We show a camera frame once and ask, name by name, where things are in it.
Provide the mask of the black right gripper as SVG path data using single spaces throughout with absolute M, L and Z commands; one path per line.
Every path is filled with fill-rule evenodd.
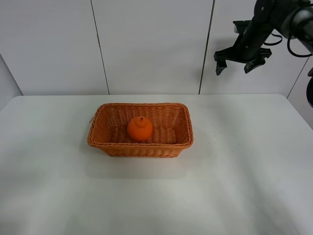
M 270 16 L 276 7 L 275 0 L 258 0 L 254 7 L 254 16 L 250 21 L 234 21 L 234 31 L 239 34 L 233 46 L 216 51 L 216 75 L 220 75 L 227 68 L 226 60 L 235 62 L 248 62 L 245 73 L 249 73 L 257 67 L 263 66 L 264 58 L 253 60 L 258 50 L 274 30 L 270 22 Z

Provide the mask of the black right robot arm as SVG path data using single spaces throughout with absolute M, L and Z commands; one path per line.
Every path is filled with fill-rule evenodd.
M 313 51 L 313 4 L 309 0 L 258 0 L 250 21 L 234 21 L 238 37 L 233 46 L 216 51 L 216 74 L 226 69 L 227 61 L 245 65 L 245 73 L 265 64 L 272 53 L 266 45 L 274 30 L 288 42 L 297 39 Z

